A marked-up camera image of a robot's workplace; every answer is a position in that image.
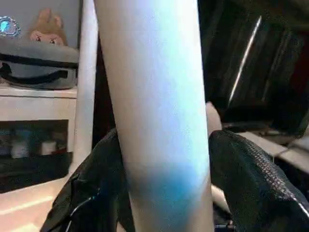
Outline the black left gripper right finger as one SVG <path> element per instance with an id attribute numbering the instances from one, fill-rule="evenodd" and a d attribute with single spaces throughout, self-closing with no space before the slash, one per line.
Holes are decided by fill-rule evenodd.
<path id="1" fill-rule="evenodd" d="M 238 232 L 307 232 L 309 202 L 252 141 L 228 130 L 209 137 L 211 182 Z"/>

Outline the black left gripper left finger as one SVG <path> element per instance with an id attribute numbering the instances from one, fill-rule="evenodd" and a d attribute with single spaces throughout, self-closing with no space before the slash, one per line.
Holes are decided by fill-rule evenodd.
<path id="1" fill-rule="evenodd" d="M 116 129 L 110 130 L 56 196 L 42 232 L 115 232 L 118 196 L 126 187 Z"/>

